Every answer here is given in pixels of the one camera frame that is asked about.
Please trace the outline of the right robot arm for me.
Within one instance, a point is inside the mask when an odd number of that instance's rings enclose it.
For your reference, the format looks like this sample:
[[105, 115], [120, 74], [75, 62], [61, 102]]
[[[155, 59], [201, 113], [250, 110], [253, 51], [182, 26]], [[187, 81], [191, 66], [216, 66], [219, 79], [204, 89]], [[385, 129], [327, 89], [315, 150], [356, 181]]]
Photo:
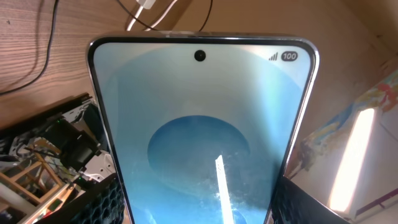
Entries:
[[18, 166], [34, 154], [95, 182], [116, 172], [99, 109], [87, 93], [1, 129], [1, 169]]

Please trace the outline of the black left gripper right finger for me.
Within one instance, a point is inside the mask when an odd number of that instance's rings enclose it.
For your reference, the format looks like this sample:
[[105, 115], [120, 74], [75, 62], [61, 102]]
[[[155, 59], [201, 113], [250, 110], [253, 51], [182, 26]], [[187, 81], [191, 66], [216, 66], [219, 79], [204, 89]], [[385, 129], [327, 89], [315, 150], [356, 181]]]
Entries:
[[271, 211], [276, 224], [349, 224], [284, 176], [277, 183]]

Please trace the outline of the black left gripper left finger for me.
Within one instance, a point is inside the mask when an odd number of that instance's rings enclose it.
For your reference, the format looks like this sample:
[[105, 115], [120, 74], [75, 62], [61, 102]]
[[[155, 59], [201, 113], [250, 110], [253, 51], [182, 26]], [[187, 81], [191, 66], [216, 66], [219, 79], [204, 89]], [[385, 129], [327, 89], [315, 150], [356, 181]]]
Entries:
[[111, 174], [38, 224], [122, 224], [125, 203], [116, 174]]

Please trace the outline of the blue screen smartphone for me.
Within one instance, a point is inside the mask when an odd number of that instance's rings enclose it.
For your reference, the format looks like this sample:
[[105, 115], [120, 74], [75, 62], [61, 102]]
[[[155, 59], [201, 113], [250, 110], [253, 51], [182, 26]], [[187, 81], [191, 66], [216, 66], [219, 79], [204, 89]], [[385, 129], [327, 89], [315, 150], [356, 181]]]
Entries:
[[86, 61], [132, 223], [264, 223], [320, 56], [307, 39], [122, 32]]

